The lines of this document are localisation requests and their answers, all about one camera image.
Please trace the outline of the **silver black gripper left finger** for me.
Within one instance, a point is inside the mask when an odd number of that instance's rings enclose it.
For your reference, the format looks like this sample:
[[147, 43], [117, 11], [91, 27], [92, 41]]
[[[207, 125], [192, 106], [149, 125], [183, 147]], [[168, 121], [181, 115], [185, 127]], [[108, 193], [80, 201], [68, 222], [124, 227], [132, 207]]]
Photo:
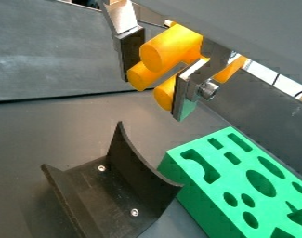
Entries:
[[112, 31], [121, 80], [127, 82], [127, 71], [139, 62], [144, 28], [137, 24], [131, 0], [100, 0], [99, 7]]

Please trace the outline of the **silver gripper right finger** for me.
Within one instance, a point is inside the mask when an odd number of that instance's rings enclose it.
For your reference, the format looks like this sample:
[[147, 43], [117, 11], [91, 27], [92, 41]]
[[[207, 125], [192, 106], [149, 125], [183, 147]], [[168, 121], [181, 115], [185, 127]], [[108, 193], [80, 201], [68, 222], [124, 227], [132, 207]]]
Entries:
[[224, 69], [231, 50], [204, 39], [199, 53], [208, 60], [197, 58], [175, 76], [171, 115], [183, 121], [192, 113], [199, 99], [211, 100], [219, 90], [211, 77]]

